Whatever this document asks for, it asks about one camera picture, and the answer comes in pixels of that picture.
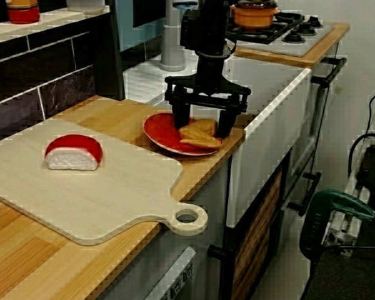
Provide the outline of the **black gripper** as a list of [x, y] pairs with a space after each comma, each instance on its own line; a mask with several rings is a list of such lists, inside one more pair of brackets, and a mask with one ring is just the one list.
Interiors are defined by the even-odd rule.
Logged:
[[197, 72], [188, 76], [168, 76], [165, 100], [172, 105], [177, 129], [190, 122], [191, 104], [223, 109], [219, 115], [217, 136], [226, 138], [234, 126], [238, 113], [245, 113], [251, 90], [228, 81], [223, 76], [224, 62], [230, 54], [207, 56], [200, 52]]

